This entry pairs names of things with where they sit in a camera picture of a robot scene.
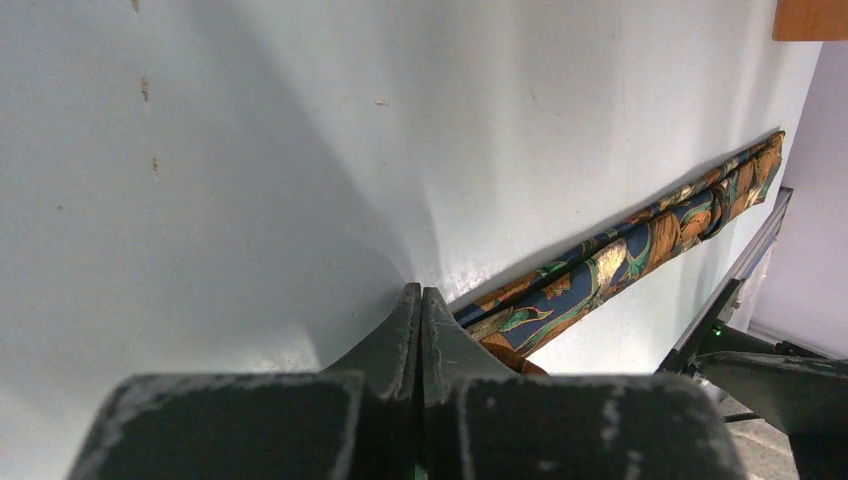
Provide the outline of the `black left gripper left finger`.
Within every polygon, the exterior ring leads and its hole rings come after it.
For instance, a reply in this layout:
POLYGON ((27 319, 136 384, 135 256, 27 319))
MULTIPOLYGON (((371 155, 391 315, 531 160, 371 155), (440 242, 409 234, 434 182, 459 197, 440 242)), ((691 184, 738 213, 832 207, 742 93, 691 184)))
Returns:
POLYGON ((118 384, 73 479, 411 479, 422 289, 313 373, 149 374, 118 384))

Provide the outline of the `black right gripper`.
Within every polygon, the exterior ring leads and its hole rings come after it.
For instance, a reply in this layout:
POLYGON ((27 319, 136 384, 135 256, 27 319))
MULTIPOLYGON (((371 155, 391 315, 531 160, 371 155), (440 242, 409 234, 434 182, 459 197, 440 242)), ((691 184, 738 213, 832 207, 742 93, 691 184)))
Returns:
POLYGON ((743 285, 726 284, 659 371, 708 381, 786 434, 801 478, 846 478, 846 361, 731 327, 743 285))

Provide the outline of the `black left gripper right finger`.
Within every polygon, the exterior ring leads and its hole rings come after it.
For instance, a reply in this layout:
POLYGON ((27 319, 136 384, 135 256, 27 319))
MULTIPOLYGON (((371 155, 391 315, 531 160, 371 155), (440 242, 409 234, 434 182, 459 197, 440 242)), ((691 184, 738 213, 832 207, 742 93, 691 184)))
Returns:
POLYGON ((423 467, 431 479, 742 479, 716 408, 673 374, 522 375, 423 291, 423 467))

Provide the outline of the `dark floral patterned tie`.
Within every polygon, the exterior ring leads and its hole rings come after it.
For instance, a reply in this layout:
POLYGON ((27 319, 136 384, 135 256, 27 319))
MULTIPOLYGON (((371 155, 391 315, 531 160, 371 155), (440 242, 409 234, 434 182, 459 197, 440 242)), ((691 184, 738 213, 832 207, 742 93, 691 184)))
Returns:
POLYGON ((454 318, 512 370, 637 280, 715 237, 763 203, 782 163, 777 131, 555 259, 455 311, 454 318))

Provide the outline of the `orange compartment tray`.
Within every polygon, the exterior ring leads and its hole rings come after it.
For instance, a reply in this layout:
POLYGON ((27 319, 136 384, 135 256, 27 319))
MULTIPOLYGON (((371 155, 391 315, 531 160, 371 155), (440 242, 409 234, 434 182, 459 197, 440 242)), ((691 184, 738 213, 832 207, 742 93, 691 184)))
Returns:
POLYGON ((778 0, 774 41, 846 41, 847 0, 778 0))

